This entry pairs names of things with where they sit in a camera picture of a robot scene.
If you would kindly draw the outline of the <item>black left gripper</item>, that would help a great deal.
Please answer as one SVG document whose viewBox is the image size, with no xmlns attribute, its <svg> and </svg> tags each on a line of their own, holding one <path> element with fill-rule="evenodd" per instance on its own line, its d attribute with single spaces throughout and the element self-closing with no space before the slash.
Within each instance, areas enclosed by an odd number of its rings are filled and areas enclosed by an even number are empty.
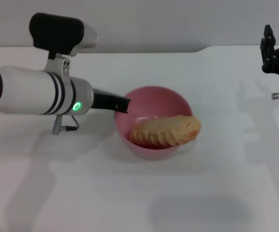
<svg viewBox="0 0 279 232">
<path fill-rule="evenodd" d="M 128 106 L 131 102 L 131 99 L 112 95 L 109 92 L 93 88 L 93 103 L 92 109 L 105 109 L 113 110 L 116 112 L 128 113 Z"/>
</svg>

